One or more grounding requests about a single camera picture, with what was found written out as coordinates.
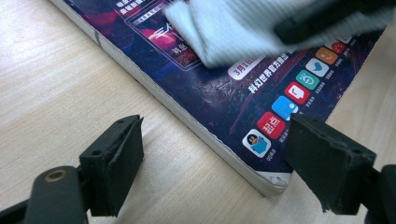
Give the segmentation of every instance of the book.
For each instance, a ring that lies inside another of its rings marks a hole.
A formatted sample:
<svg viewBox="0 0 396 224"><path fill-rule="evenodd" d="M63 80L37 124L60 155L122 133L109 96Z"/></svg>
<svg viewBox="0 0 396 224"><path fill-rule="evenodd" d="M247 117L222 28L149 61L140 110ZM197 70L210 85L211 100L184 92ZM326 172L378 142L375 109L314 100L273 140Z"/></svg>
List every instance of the book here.
<svg viewBox="0 0 396 224"><path fill-rule="evenodd" d="M325 121L382 34L208 69L162 14L170 0L51 2L266 196L290 181L290 114Z"/></svg>

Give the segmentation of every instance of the clamp jaw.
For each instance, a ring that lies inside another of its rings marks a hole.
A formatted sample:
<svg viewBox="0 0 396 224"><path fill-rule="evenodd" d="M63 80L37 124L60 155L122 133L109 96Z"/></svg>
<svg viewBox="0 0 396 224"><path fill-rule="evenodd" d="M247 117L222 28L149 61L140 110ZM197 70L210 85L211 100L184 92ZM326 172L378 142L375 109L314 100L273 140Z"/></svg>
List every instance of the clamp jaw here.
<svg viewBox="0 0 396 224"><path fill-rule="evenodd" d="M396 223L396 165L381 173L375 153L324 122L291 115L286 162L320 200L323 211L356 215L367 207L366 223Z"/></svg>
<svg viewBox="0 0 396 224"><path fill-rule="evenodd" d="M278 23L274 32L284 44L298 44L353 13L370 14L384 7L395 6L396 0L317 0Z"/></svg>
<svg viewBox="0 0 396 224"><path fill-rule="evenodd" d="M35 179L31 198L0 212L0 223L88 223L117 216L143 160L139 116L119 119L80 156Z"/></svg>

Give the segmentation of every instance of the wooden table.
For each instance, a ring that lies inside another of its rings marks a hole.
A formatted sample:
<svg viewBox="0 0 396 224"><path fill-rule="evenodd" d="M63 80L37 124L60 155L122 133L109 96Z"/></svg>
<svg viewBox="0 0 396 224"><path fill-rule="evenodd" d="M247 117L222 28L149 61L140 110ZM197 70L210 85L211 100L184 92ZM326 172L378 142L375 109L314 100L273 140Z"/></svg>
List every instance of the wooden table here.
<svg viewBox="0 0 396 224"><path fill-rule="evenodd" d="M91 223L362 223L322 214L293 175L262 197L49 1L0 3L0 210L37 175L78 155L113 121L145 117L145 159L118 218ZM328 123L396 162L396 26L390 26Z"/></svg>

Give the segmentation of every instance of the white cloth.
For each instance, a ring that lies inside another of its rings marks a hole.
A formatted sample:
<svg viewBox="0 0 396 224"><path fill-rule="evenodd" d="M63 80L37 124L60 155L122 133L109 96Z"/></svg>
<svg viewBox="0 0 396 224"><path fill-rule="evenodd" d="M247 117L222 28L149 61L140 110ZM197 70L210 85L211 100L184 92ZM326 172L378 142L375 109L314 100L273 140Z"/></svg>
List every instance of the white cloth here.
<svg viewBox="0 0 396 224"><path fill-rule="evenodd" d="M164 14L207 67L319 46L336 37L385 28L393 19L391 8L370 16L357 12L304 43L285 46L274 34L273 27L313 1L176 0L164 9Z"/></svg>

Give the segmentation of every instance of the red app icon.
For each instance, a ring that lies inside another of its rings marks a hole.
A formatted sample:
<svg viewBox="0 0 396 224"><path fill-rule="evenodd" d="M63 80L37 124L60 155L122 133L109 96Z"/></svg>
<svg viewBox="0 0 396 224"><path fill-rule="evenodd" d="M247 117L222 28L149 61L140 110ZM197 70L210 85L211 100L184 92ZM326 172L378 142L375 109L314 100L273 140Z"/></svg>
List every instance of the red app icon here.
<svg viewBox="0 0 396 224"><path fill-rule="evenodd" d="M336 53L342 53L346 49L346 45L340 41L332 43L332 50Z"/></svg>
<svg viewBox="0 0 396 224"><path fill-rule="evenodd" d="M278 138L285 129L285 122L275 116L271 112L266 112L257 122L257 126L261 131L267 134L270 138Z"/></svg>
<svg viewBox="0 0 396 224"><path fill-rule="evenodd" d="M303 104L309 96L309 90L304 88L297 82L291 82L289 86L285 89L286 95L290 97L297 104Z"/></svg>

